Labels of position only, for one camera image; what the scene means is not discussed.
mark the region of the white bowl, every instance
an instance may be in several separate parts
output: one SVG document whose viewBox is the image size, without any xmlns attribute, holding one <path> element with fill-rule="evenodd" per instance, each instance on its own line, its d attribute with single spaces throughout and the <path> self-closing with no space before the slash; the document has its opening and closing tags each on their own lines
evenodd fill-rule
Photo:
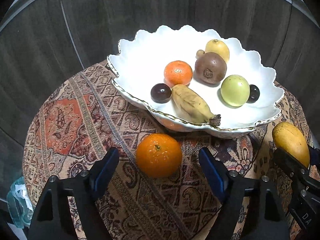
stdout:
<svg viewBox="0 0 320 240">
<path fill-rule="evenodd" d="M 230 50 L 226 77 L 237 74 L 249 84 L 260 89 L 259 99 L 241 107 L 227 105 L 220 96 L 222 81 L 217 85 L 205 85 L 192 79 L 189 88 L 199 94 L 209 105 L 211 112 L 221 114 L 219 127 L 208 123 L 197 124 L 182 119 L 171 99 L 164 104 L 155 103 L 151 88 L 164 83 L 164 68 L 175 60 L 187 62 L 194 70 L 196 52 L 205 48 L 212 39 L 222 40 Z M 261 64 L 260 54 L 242 48 L 236 38 L 223 39 L 215 30 L 197 32 L 189 25 L 180 30 L 160 26 L 155 33 L 139 30 L 133 41 L 120 40 L 119 55 L 109 55 L 108 64 L 116 75 L 112 83 L 131 104 L 148 110 L 165 127 L 181 132 L 204 130 L 220 138 L 236 138 L 274 121 L 281 115 L 276 104 L 283 98 L 284 90 L 274 85 L 276 71 Z"/>
</svg>

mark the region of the mango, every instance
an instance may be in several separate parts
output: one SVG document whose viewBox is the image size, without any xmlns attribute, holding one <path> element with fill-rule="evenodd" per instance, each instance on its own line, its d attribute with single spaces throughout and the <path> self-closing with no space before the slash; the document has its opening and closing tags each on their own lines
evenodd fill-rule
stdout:
<svg viewBox="0 0 320 240">
<path fill-rule="evenodd" d="M 310 164 L 308 144 L 302 132 L 288 122 L 278 123 L 272 130 L 272 138 L 277 148 L 291 154 L 306 168 Z"/>
</svg>

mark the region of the dark plum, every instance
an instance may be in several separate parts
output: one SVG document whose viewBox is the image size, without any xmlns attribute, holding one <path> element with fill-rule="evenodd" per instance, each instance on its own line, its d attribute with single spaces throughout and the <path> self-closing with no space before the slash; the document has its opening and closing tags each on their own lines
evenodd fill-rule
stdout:
<svg viewBox="0 0 320 240">
<path fill-rule="evenodd" d="M 171 97 L 171 89 L 164 83 L 159 83 L 151 89 L 151 98 L 156 103 L 166 103 Z"/>
<path fill-rule="evenodd" d="M 260 90 L 256 85 L 250 85 L 250 95 L 247 103 L 254 103 L 259 99 Z"/>
</svg>

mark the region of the round table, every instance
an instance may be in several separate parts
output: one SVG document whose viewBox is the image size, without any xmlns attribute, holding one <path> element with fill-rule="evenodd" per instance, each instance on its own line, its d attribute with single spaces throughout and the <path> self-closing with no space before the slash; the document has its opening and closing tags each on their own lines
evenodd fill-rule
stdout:
<svg viewBox="0 0 320 240">
<path fill-rule="evenodd" d="M 33 205 L 51 175 L 74 177 L 114 146 L 119 149 L 120 162 L 107 192 L 96 202 L 113 238 L 205 239 L 221 206 L 199 166 L 197 152 L 206 146 L 229 170 L 250 178 L 268 175 L 287 209 L 291 181 L 272 161 L 275 144 L 271 131 L 278 122 L 291 122 L 308 144 L 313 143 L 302 107 L 286 89 L 278 104 L 282 116 L 275 122 L 224 140 L 203 132 L 167 130 L 147 111 L 126 102 L 111 84 L 113 78 L 106 61 L 95 64 L 58 87 L 36 114 L 23 156 L 23 175 Z M 135 163 L 138 143 L 156 132 L 175 137 L 183 152 L 179 170 L 165 179 L 148 178 Z M 311 175 L 318 176 L 314 167 Z M 74 199 L 69 203 L 77 234 L 85 239 Z M 233 239 L 241 235 L 247 206 L 245 198 Z M 291 216 L 288 219 L 294 239 L 300 229 Z"/>
</svg>

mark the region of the kiwi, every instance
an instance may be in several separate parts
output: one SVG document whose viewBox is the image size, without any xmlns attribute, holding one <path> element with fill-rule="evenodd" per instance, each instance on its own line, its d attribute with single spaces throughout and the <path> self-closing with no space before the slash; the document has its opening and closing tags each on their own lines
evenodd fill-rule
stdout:
<svg viewBox="0 0 320 240">
<path fill-rule="evenodd" d="M 225 77 L 227 64 L 219 54 L 207 52 L 197 59 L 195 72 L 203 82 L 216 84 Z"/>
</svg>

